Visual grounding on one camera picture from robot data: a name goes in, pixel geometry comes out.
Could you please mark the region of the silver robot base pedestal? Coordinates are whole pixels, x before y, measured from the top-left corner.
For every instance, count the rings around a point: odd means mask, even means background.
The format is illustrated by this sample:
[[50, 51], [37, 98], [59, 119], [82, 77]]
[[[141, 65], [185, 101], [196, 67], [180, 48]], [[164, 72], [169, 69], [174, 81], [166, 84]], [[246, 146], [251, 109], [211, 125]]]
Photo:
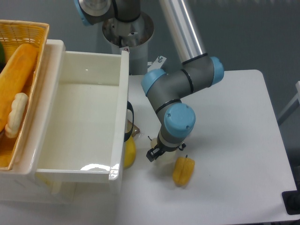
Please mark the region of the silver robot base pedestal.
[[129, 73], [143, 75], [148, 71], [148, 43], [154, 33], [152, 19], [144, 12], [133, 22], [121, 22], [116, 18], [105, 21], [102, 32], [113, 54], [128, 49]]

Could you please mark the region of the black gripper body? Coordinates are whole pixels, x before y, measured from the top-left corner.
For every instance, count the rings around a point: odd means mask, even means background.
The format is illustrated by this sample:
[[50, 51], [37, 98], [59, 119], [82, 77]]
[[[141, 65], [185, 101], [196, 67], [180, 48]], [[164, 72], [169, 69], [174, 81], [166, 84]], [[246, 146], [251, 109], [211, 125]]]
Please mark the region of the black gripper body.
[[186, 144], [180, 138], [164, 139], [163, 137], [158, 137], [157, 147], [163, 152], [173, 152], [177, 149], [184, 150]]

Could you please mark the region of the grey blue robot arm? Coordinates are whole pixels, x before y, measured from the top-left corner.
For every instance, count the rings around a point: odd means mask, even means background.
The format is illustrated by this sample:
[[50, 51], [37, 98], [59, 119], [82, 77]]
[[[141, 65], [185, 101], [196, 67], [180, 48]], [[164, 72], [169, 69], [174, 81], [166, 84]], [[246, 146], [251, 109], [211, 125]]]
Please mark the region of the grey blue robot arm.
[[157, 144], [146, 154], [149, 161], [184, 148], [184, 140], [195, 124], [195, 113], [181, 99], [224, 77], [220, 60], [210, 57], [203, 46], [188, 2], [162, 0], [159, 4], [182, 63], [182, 69], [171, 74], [147, 67], [147, 44], [153, 36], [154, 25], [141, 10], [140, 1], [75, 1], [82, 22], [86, 25], [102, 23], [102, 33], [112, 51], [129, 52], [130, 74], [143, 75], [142, 89], [161, 124]]

